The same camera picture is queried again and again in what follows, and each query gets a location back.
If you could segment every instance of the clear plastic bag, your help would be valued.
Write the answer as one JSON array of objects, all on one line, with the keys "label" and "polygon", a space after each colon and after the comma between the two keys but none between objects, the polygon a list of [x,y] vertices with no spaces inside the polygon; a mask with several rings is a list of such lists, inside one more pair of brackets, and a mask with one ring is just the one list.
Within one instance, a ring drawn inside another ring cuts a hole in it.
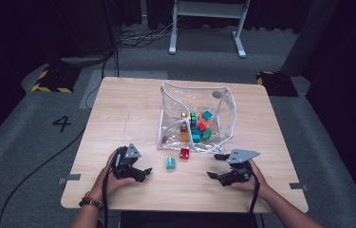
[{"label": "clear plastic bag", "polygon": [[163,83],[160,91],[158,149],[190,148],[199,153],[223,153],[223,145],[232,138],[236,121],[234,96],[228,87]]}]

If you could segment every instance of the colored cube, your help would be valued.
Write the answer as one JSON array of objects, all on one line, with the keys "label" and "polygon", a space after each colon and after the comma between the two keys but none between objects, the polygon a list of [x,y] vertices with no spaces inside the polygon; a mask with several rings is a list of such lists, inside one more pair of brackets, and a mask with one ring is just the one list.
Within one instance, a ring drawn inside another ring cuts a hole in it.
[{"label": "colored cube", "polygon": [[193,143],[200,143],[200,135],[192,134]]},{"label": "colored cube", "polygon": [[187,132],[187,124],[186,123],[181,125],[180,132]]},{"label": "colored cube", "polygon": [[175,162],[174,158],[166,158],[166,169],[175,169],[177,167],[177,164]]},{"label": "colored cube", "polygon": [[206,126],[206,124],[204,122],[198,123],[197,127],[202,131],[204,131],[207,128],[207,126]]},{"label": "colored cube", "polygon": [[196,129],[194,129],[194,130],[192,131],[192,134],[193,134],[193,135],[201,135],[202,132],[201,132],[200,129],[196,128]]},{"label": "colored cube", "polygon": [[211,137],[212,130],[210,128],[205,129],[203,133],[203,139],[208,140]]},{"label": "colored cube", "polygon": [[211,118],[213,118],[213,114],[207,110],[201,115],[201,117],[204,118],[204,120],[209,121]]},{"label": "colored cube", "polygon": [[188,160],[189,159],[189,149],[181,148],[180,149],[180,158]]},{"label": "colored cube", "polygon": [[202,118],[198,118],[197,124],[200,124],[200,123],[203,123],[206,127],[209,127],[210,124],[211,124],[210,122],[208,122],[208,121],[206,121],[206,120],[204,120]]},{"label": "colored cube", "polygon": [[190,124],[190,129],[191,129],[191,130],[194,130],[194,129],[196,128],[196,125],[197,125],[196,113],[194,113],[194,112],[191,112],[191,113],[190,113],[189,124]]},{"label": "colored cube", "polygon": [[189,133],[188,132],[180,132],[180,141],[182,143],[188,143],[189,142]]}]

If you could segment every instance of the teal cube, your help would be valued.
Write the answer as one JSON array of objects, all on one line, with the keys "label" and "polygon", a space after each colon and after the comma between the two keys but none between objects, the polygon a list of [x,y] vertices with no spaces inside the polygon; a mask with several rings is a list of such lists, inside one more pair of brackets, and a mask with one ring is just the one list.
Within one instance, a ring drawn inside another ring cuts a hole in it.
[{"label": "teal cube", "polygon": [[174,158],[166,158],[166,169],[175,169],[177,167],[177,164],[175,162]]},{"label": "teal cube", "polygon": [[201,135],[201,130],[200,129],[198,129],[198,128],[196,128],[196,129],[194,129],[193,131],[192,131],[192,134],[193,135]]},{"label": "teal cube", "polygon": [[200,143],[200,135],[192,135],[193,143]]},{"label": "teal cube", "polygon": [[204,120],[209,121],[211,118],[213,118],[213,114],[210,111],[205,111],[201,117]]}]

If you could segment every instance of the bracelet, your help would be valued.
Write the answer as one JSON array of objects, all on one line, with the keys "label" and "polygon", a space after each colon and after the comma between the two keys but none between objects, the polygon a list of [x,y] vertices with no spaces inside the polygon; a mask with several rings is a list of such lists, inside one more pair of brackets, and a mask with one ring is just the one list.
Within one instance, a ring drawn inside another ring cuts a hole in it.
[{"label": "bracelet", "polygon": [[92,198],[88,198],[87,195],[89,194],[89,192],[87,192],[85,194],[85,197],[82,198],[82,200],[80,201],[79,205],[83,206],[83,205],[93,205],[95,207],[98,208],[98,210],[100,210],[100,212],[103,210],[103,202],[101,202],[98,199],[92,199]]}]

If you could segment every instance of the wooden table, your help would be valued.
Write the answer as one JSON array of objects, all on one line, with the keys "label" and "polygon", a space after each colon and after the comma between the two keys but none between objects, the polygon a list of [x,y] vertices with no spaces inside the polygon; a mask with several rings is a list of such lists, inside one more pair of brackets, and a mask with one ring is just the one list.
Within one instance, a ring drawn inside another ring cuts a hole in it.
[{"label": "wooden table", "polygon": [[[109,155],[119,146],[134,144],[142,157],[134,164],[138,169],[152,167],[144,182],[124,187],[109,199],[115,210],[248,212],[252,192],[222,187],[206,172],[230,171],[225,161],[213,154],[190,153],[188,161],[179,151],[157,150],[162,82],[191,87],[228,87],[236,103],[237,120],[234,137],[225,144],[226,153],[234,148],[261,153],[254,158],[267,182],[303,212],[308,211],[301,189],[291,189],[299,182],[284,138],[275,118],[265,88],[261,85],[222,84],[152,79],[104,78],[62,197],[65,208],[79,208],[81,197],[90,190]],[[175,158],[177,167],[165,167],[167,157]],[[255,213],[271,208],[259,199]]]}]

